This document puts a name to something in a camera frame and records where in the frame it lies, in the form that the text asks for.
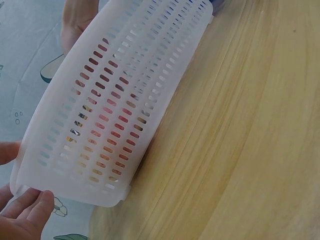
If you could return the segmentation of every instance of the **leaf print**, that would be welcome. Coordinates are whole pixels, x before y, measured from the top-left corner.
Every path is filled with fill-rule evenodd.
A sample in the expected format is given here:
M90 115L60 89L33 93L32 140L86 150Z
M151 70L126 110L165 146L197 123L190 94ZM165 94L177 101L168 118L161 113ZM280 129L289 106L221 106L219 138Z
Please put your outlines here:
M87 236L83 236L80 234L68 234L68 235L61 235L55 236L54 240L89 240Z
M57 214L60 217L65 217L68 215L68 209L57 197L54 197L53 213Z

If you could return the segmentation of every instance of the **wood grain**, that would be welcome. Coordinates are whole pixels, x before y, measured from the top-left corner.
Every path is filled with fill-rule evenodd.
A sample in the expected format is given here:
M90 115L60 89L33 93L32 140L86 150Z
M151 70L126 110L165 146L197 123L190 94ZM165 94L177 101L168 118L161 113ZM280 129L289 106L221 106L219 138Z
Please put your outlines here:
M91 239L320 239L319 83L319 0L227 0Z

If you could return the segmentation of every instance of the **finger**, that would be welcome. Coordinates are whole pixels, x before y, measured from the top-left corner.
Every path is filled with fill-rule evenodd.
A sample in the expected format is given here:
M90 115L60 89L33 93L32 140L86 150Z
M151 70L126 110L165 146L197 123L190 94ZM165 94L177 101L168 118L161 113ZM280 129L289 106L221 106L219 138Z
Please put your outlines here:
M19 152L20 143L0 142L0 165L7 164L14 160Z
M32 205L40 194L39 190L29 188L22 196L14 200L1 214L7 219L16 219L27 207Z
M39 203L34 206L26 219L42 232L54 207L54 194L51 191L44 191Z
M14 196L10 191L9 183L0 188L0 212L6 207L10 199L13 197Z
M43 194L44 193L41 192L35 202L32 205L28 206L25 210L23 210L23 212L16 219L27 219L31 210L40 202Z

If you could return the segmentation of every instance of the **white plastic colander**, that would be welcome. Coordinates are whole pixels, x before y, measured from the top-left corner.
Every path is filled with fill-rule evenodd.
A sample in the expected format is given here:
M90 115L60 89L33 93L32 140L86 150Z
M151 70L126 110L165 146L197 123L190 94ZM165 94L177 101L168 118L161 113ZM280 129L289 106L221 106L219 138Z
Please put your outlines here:
M66 56L10 179L112 207L124 200L200 39L209 0L110 0Z

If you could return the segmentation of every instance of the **slot hole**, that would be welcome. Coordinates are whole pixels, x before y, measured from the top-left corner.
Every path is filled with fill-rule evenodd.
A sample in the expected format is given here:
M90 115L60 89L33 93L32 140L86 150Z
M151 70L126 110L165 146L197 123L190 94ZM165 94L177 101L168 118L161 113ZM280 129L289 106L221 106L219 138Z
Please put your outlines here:
M102 41L103 41L104 43L110 45L110 44L109 44L109 41L108 41L106 38L102 38Z
M111 135L115 136L118 139L121 137L121 135L119 133L115 132L115 131L112 131Z
M110 68L107 68L107 67L104 68L104 71L107 72L110 75L114 74L114 72Z
M93 177L93 176L90 176L89 179L95 183L98 183L99 182L99 179Z
M50 158L49 154L45 153L44 151L41 151L41 152L40 152L40 155L41 155L42 157L44 157L45 159L49 159L49 158Z
M130 148L127 148L126 146L123 147L123 150L126 151L129 154L132 153L132 150Z
M92 99L91 97L89 97L89 96L88 96L86 99L88 100L89 103L92 103L93 105L96 105L96 104L97 104L97 101L96 101L96 100L93 100L93 99Z
M135 143L134 141L130 140L130 139L127 139L126 142L127 142L128 144L132 145L132 146L135 146L135 145L136 145L136 143Z
M72 137L69 137L69 136L66 137L66 140L70 143L75 143L75 144L77 143L76 140L74 140Z
M126 119L125 117L123 117L123 116L119 116L119 119L121 120L121 121L123 121L124 123L128 123L128 119Z
M101 94L94 89L91 89L91 93L99 98L101 97Z
M102 163L102 162L97 161L95 164L96 164L97 166L99 166L100 168L103 168L103 169L106 168L106 165L105 165L104 163Z
M83 105L82 108L86 111L88 111L89 113L92 113L92 108L88 107L87 105Z
M105 121L105 122L108 122L108 121L109 121L109 118L107 118L106 116L104 116L104 115L102 115L102 114L99 115L99 118L102 119L102 120Z
M121 99L121 96L118 93L114 92L114 91L111 92L111 95L114 96L117 99Z
M119 182L119 179L118 179L118 178L115 178L115 177L113 177L113 176L110 176L110 177L109 177L109 180L112 181L112 182L116 182L116 183Z
M105 129L105 126L103 126L101 123L96 122L94 125L96 125L100 129Z
M82 168L86 168L87 167L87 165L86 164L84 164L83 162L81 162L81 161L78 161L77 162L77 164L80 166L80 167L82 167Z
M150 117L150 113L147 111L142 110L141 113L147 117Z
M114 107L117 106L117 104L114 101L112 101L110 98L108 98L107 103Z
M79 112L79 115L78 115L80 118L84 119L84 120L87 120L88 117L86 115L84 115L83 113Z
M74 128L71 128L70 132L73 133L76 136L80 136L81 135L81 133L76 131Z
M98 65L99 64L96 60L94 60L91 57L89 58L89 62L92 63L93 65Z
M106 111L108 114L112 114L113 113L113 111L108 107L103 107L103 110Z
M97 51L94 51L93 54L96 55L96 56L97 56L98 58L100 58L100 59L102 59L102 57L103 57L102 54L100 54L100 53L97 52Z
M107 78L105 75L102 75L102 74L100 75L100 78L106 82L110 81L109 78Z
M126 161L129 160L129 158L128 158L127 156L123 155L123 154L120 154L120 155L119 155L119 158L121 158L121 159L123 159L123 160L126 160Z
M105 151L107 151L108 153L111 153L111 154L114 152L111 148L109 148L107 146L104 146L103 150L105 150Z
M74 87L71 88L71 92L72 92L72 93L75 93L75 94L78 95L78 96L81 94L81 92L78 91L77 89L75 89ZM71 102L73 102L73 103L76 102L76 100L75 100L74 98L70 98L70 100L71 100Z
M105 89L106 87L104 85L102 85L100 82L95 82L95 85L98 87L98 88L101 88L101 89Z
M91 133L92 133L94 136L98 137L98 138L101 137L101 134L100 134L99 132L95 131L95 130L91 130Z
M82 159L84 159L84 160L86 160L86 161L89 161L89 160L90 160L90 157L88 157L87 155L85 155L85 154L83 154L83 153L80 154L80 158L82 158Z
M126 104L127 105L129 105L131 108L135 108L136 107L136 105L135 104L133 104L132 102L130 102L130 101L126 101Z
M121 82L123 82L124 84L128 84L128 80L126 80L125 78L123 78L122 76L119 78Z
M100 48L102 51L106 52L108 49L101 44L98 45L98 48Z
M97 142L95 140L93 140L92 138L88 138L87 140L89 143L91 143L93 145L97 145Z
M86 69L87 71L89 71L90 73L94 72L94 69L89 67L88 65L84 65L84 69Z
M82 81L79 81L79 80L75 80L75 84L77 84L78 86L84 88L86 85L82 82Z
M78 122L78 121L74 121L74 124L80 128L83 127L83 124L81 122Z
M136 124L134 125L134 128L137 129L137 130L139 130L139 131L142 131L142 130L143 130L142 127L140 127L139 125L136 125Z
M112 172L117 175L121 175L122 173L119 170L112 169Z
M130 132L130 135L136 139L140 138L140 136L133 131Z
M114 146L117 145L117 142L116 142L116 141L113 141L113 140L110 139L110 138L108 138L106 141L107 141L108 143L110 143L111 145L114 145Z
M83 73L83 72L80 72L80 77L82 77L83 79L85 79L85 80L89 80L89 76L87 75L87 74L85 74L85 73Z
M104 155L104 154L100 154L100 158L102 158L103 160L106 160L106 161L109 161L110 160L110 157L108 157L108 156L106 156L106 155Z
M121 131L125 130L125 128L124 128L122 125L118 124L118 123L116 123L114 126L115 126L117 129L120 129Z
M106 183L105 186L108 188L108 189L115 189L116 187L109 184L109 183Z
M144 119L141 118L141 117L138 117L137 119L138 119L139 122L141 122L141 123L143 123L143 124L146 124L146 123L147 123L147 121L144 120Z
M113 61L109 61L109 64L112 66L112 67L114 67L114 68L117 68L118 67L118 64L116 64L115 62L113 62Z
M124 88L123 88L122 86L120 86L119 84L116 84L115 87L116 87L117 89L119 89L121 92L124 92L124 91L125 91Z
M88 151L89 153L93 153L94 152L94 150L91 147L88 147L88 146L84 146L83 149Z
M126 165L124 165L123 163L116 161L115 165L119 166L120 168L124 168Z
M101 171L99 171L97 169L93 169L92 172L97 174L97 175L100 175L100 176L103 174Z

